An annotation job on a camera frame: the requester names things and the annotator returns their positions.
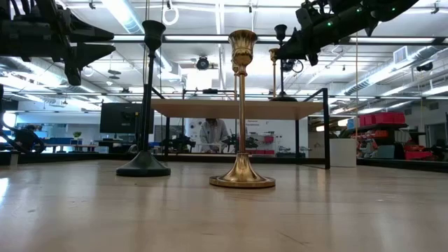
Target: ceiling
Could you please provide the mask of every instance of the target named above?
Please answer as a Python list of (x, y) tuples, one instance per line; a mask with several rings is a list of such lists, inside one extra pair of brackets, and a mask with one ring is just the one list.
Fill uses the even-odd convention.
[[(89, 7), (90, 0), (71, 0), (59, 1), (61, 4), (69, 7), (73, 14), (81, 20), (113, 32), (114, 34), (127, 34), (126, 29), (119, 23), (118, 18), (103, 4), (104, 1), (94, 1), (95, 9)], [(150, 10), (146, 17), (146, 1), (129, 1), (136, 13), (136, 18), (140, 21), (145, 19), (162, 20), (162, 1), (150, 1)], [(300, 26), (295, 17), (295, 10), (302, 1), (272, 1), (272, 0), (190, 0), (190, 1), (172, 1), (172, 6), (178, 8), (178, 21), (173, 25), (167, 25), (164, 34), (229, 34), (238, 29), (252, 29), (256, 34), (275, 35), (274, 27), (279, 24), (288, 26), (287, 35), (291, 35), (293, 28), (299, 29)], [(413, 8), (396, 19), (381, 23), (375, 29), (373, 36), (448, 36), (446, 20), (448, 18), (448, 1), (437, 1), (440, 11), (436, 14), (430, 12), (434, 9), (435, 1), (420, 0)], [(249, 6), (253, 7), (253, 12), (249, 12)], [(166, 19), (174, 18), (174, 11), (167, 11)], [(364, 31), (358, 33), (359, 36), (365, 36)], [(107, 57), (93, 62), (90, 66), (93, 74), (89, 76), (83, 72), (83, 85), (88, 87), (91, 92), (120, 92), (123, 88), (129, 88), (131, 92), (142, 92), (144, 78), (144, 48), (138, 43), (115, 43), (116, 51)], [(272, 61), (268, 50), (276, 48), (276, 45), (256, 44), (254, 48), (254, 58), (248, 66), (248, 77), (246, 79), (246, 94), (267, 94), (272, 89)], [(368, 71), (371, 71), (388, 60), (393, 59), (393, 52), (402, 46), (398, 45), (329, 45), (322, 48), (319, 55), (319, 63), (311, 67), (308, 62), (303, 62), (304, 69), (302, 73), (285, 73), (285, 89), (290, 95), (302, 94), (301, 90), (318, 90), (328, 88), (331, 95), (340, 95), (340, 92), (347, 87), (348, 83), (363, 79)], [(181, 94), (183, 85), (188, 89), (194, 89), (195, 85), (201, 89), (204, 85), (210, 83), (210, 88), (233, 90), (234, 78), (232, 71), (231, 47), (229, 44), (211, 43), (166, 43), (161, 47), (161, 55), (170, 62), (174, 71), (180, 69), (178, 76), (184, 79), (162, 80), (157, 77), (159, 74), (158, 66), (155, 67), (154, 86), (162, 93)], [(188, 77), (197, 74), (194, 61), (200, 55), (207, 56), (210, 63), (216, 66), (214, 70), (207, 70), (204, 74), (200, 73), (200, 78), (206, 78), (204, 82), (188, 82)], [(414, 72), (414, 79), (423, 78), (438, 71), (445, 70), (447, 58), (444, 55), (438, 57), (433, 63), (432, 72)], [(223, 82), (220, 82), (219, 69), (223, 72)], [(111, 80), (111, 74), (108, 70), (121, 72), (120, 79)], [(400, 87), (411, 82), (411, 69), (403, 69), (389, 78), (360, 90), (359, 95), (378, 96), (396, 87)], [(276, 82), (280, 83), (280, 76), (277, 74)], [(20, 88), (22, 92), (35, 91), (34, 87)], [(7, 91), (18, 91), (18, 88), (9, 86)], [(73, 89), (67, 91), (67, 88), (61, 88), (63, 92), (73, 92)], [(83, 89), (77, 89), (77, 92), (89, 92)], [(410, 90), (397, 92), (395, 95), (408, 95)], [(54, 98), (63, 99), (63, 97), (51, 96), (40, 98), (51, 98), (48, 101), (54, 101)], [(121, 102), (141, 101), (141, 97), (121, 97)], [(11, 97), (11, 99), (27, 100), (21, 97)]]

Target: computer monitor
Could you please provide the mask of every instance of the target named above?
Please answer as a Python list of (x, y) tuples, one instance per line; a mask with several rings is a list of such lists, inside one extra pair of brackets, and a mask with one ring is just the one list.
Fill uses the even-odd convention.
[[(141, 104), (107, 103), (101, 107), (101, 133), (135, 134), (140, 126)], [(149, 134), (153, 133), (154, 110), (149, 116)]]

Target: white lab coat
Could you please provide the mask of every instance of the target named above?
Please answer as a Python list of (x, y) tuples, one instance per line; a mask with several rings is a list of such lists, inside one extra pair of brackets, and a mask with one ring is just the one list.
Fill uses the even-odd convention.
[[(216, 124), (209, 124), (207, 121), (202, 123), (201, 126), (201, 143), (203, 144), (220, 144), (221, 151), (224, 150), (226, 144), (222, 140), (226, 140), (229, 135), (227, 132), (227, 127), (221, 119), (216, 119)], [(202, 152), (206, 151), (217, 152), (219, 150), (218, 146), (202, 146)]]

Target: wooden floor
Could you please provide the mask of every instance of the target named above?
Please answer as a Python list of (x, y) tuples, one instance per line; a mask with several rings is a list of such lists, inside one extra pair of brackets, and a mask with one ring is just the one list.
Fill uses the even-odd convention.
[(428, 252), (448, 247), (448, 174), (254, 164), (277, 187), (208, 184), (231, 164), (170, 163), (121, 178), (121, 161), (0, 170), (0, 251)]

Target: person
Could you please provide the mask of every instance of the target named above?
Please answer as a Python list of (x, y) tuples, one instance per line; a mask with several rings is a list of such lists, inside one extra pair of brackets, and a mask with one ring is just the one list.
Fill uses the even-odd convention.
[[(227, 127), (221, 119), (210, 119), (207, 118), (204, 123), (202, 123), (200, 138), (203, 144), (220, 144), (221, 152), (224, 150), (225, 143), (222, 140), (227, 139), (228, 136)], [(202, 146), (202, 152), (205, 153), (217, 153), (219, 152), (218, 145), (204, 145)]]

